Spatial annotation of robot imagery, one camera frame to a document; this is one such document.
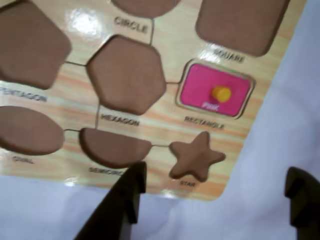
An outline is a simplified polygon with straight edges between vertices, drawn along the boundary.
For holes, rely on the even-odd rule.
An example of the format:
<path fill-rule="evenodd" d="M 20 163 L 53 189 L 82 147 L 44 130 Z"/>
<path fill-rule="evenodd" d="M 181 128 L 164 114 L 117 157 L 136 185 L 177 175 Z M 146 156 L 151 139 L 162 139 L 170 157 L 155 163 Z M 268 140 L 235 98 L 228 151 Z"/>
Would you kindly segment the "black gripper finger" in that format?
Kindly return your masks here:
<path fill-rule="evenodd" d="M 129 167 L 79 231 L 76 240 L 129 240 L 138 223 L 140 196 L 146 192 L 147 164 Z"/>
<path fill-rule="evenodd" d="M 320 182 L 307 171 L 290 167 L 284 196 L 290 200 L 290 225 L 296 228 L 297 240 L 320 238 Z"/>

